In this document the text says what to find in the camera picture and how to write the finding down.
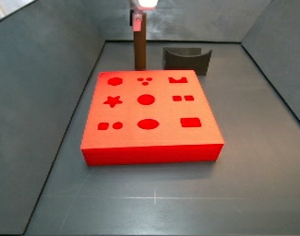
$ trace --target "light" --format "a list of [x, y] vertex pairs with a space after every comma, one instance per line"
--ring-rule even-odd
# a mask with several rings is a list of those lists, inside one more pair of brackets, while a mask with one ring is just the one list
[[139, 10], [153, 10], [158, 6], [159, 0], [135, 0], [135, 6]]

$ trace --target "wooden post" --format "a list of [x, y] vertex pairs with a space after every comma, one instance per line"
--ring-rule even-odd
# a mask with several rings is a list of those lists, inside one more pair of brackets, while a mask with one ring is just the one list
[[135, 31], [135, 69], [147, 69], [147, 13], [143, 13], [141, 31]]

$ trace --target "shape sorter box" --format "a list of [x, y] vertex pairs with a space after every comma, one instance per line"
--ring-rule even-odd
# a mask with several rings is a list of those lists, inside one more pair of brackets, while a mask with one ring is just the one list
[[81, 146], [88, 165], [218, 160], [223, 146], [195, 71], [100, 74]]

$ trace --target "dark gray panel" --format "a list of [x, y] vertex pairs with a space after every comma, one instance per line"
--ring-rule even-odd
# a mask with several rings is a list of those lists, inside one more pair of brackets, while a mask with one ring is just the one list
[[300, 234], [300, 125], [236, 44], [149, 43], [214, 50], [200, 81], [227, 145], [216, 163], [88, 167], [80, 150], [101, 71], [133, 70], [133, 45], [108, 43], [28, 235]]
[[0, 233], [29, 222], [104, 39], [76, 0], [0, 22]]
[[[108, 40], [132, 40], [129, 0], [91, 0]], [[240, 42], [271, 0], [162, 0], [149, 12], [148, 39], [162, 41]]]
[[300, 0], [277, 0], [243, 45], [300, 120]]

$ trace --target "gray wall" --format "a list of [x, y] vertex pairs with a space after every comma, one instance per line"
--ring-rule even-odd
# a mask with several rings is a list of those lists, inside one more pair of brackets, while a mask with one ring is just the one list
[[300, 120], [300, 0], [275, 0], [243, 41]]
[[[148, 39], [242, 42], [271, 0], [162, 0], [149, 12]], [[88, 0], [108, 40], [131, 40], [128, 0]]]
[[104, 38], [77, 0], [37, 1], [0, 22], [0, 233], [21, 234]]

